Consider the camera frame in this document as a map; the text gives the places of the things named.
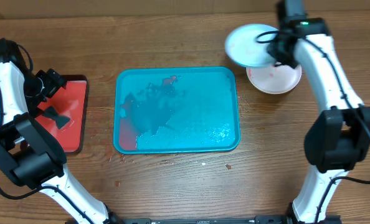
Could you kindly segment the light blue plate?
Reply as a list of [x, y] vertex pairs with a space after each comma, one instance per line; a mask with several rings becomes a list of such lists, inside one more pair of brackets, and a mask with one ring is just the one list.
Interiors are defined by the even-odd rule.
[[[275, 59], [267, 52], [268, 43], [256, 41], [260, 34], [277, 31], [266, 24], [247, 24], [233, 30], [225, 40], [225, 52], [229, 58], [243, 67], [267, 67], [275, 63]], [[265, 42], [272, 40], [274, 34], [265, 34], [258, 38]]]

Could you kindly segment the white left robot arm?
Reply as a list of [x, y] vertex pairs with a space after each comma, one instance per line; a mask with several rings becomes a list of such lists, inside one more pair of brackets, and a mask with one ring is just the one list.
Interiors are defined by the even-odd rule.
[[55, 200], [76, 223], [121, 223], [72, 175], [58, 140], [36, 117], [38, 105], [67, 82], [55, 70], [33, 72], [27, 50], [0, 39], [0, 195], [22, 200], [38, 192]]

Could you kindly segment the white plate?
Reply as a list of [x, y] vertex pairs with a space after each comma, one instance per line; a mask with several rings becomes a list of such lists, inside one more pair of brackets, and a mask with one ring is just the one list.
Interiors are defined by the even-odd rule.
[[291, 68], [287, 65], [262, 68], [247, 67], [246, 72], [251, 84], [256, 89], [272, 95], [291, 91], [298, 85], [302, 76], [300, 66]]

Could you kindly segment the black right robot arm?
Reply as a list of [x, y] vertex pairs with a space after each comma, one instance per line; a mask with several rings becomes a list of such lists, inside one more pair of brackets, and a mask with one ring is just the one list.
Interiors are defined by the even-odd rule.
[[325, 20], [309, 18], [302, 1], [281, 0], [276, 12], [279, 30], [267, 52], [277, 66], [304, 69], [319, 111], [304, 140], [310, 168], [288, 207], [286, 222], [340, 223], [340, 218], [326, 216], [340, 182], [370, 185], [370, 180], [348, 175], [370, 148], [370, 107], [346, 78]]

